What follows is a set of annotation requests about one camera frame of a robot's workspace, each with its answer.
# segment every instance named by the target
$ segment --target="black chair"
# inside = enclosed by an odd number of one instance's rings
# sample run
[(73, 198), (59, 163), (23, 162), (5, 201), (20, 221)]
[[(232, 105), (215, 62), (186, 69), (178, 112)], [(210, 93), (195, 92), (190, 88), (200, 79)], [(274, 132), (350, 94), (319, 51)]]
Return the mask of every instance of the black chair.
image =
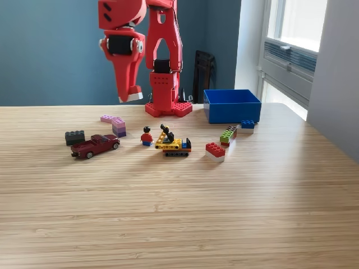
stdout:
[(193, 81), (193, 103), (203, 104), (203, 91), (210, 88), (211, 81), (215, 89), (216, 64), (212, 54), (196, 51), (195, 75)]

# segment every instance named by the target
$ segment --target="white wall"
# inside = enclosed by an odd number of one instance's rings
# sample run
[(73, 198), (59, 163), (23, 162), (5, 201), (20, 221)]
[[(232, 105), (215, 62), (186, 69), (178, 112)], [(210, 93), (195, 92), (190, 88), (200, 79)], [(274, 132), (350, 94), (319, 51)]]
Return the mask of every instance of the white wall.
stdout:
[(238, 36), (235, 89), (249, 89), (256, 95), (259, 52), (265, 0), (242, 0)]
[(359, 1), (328, 0), (308, 122), (359, 161)]

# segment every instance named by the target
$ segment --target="window frame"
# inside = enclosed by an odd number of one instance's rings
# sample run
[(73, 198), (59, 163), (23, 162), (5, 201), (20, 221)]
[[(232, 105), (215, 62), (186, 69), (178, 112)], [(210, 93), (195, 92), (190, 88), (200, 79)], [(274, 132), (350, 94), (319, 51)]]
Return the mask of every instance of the window frame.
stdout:
[[(278, 0), (279, 8), (277, 11), (281, 10), (281, 12), (277, 12), (276, 14), (274, 36), (277, 37), (280, 37), (280, 29), (282, 28), (285, 4), (286, 0)], [(257, 67), (261, 73), (257, 89), (257, 97), (262, 100), (264, 80), (269, 79), (271, 81), (275, 81), (276, 84), (281, 84), (281, 86), (278, 85), (278, 87), (285, 91), (285, 94), (292, 100), (301, 104), (303, 107), (307, 107), (311, 95), (314, 72), (301, 68), (300, 66), (290, 64), (289, 62), (276, 57), (275, 55), (266, 54), (264, 45), (265, 42), (270, 42), (280, 47), (289, 46), (290, 49), (309, 54), (313, 58), (317, 58), (318, 53), (267, 37), (270, 22), (270, 9), (271, 0), (266, 0), (259, 65)]]

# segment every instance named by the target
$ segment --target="window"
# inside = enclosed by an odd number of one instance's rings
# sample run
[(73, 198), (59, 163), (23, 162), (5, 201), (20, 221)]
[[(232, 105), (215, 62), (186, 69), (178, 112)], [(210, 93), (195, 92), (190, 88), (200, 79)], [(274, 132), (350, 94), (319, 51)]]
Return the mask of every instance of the window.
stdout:
[(267, 37), (319, 51), (327, 0), (272, 0)]
[(327, 0), (266, 0), (258, 66), (259, 98), (266, 97), (265, 81), (270, 81), (280, 85), (280, 92), (300, 106), (309, 105), (326, 3)]
[(292, 109), (299, 117), (306, 120), (308, 110), (294, 102), (287, 95), (283, 94), (275, 86), (268, 82), (263, 85), (263, 103), (281, 103)]

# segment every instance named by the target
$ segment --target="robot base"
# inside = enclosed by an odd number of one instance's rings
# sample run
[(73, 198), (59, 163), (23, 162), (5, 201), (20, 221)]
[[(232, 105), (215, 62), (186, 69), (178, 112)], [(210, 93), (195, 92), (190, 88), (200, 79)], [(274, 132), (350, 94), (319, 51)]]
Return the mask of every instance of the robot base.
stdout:
[(169, 116), (169, 115), (175, 115), (177, 117), (184, 117), (185, 115), (192, 112), (192, 104), (191, 103), (175, 103), (174, 109), (171, 111), (160, 111), (156, 110), (153, 103), (147, 103), (145, 105), (145, 110), (148, 114), (150, 114), (152, 117), (159, 117), (161, 115), (163, 116)]

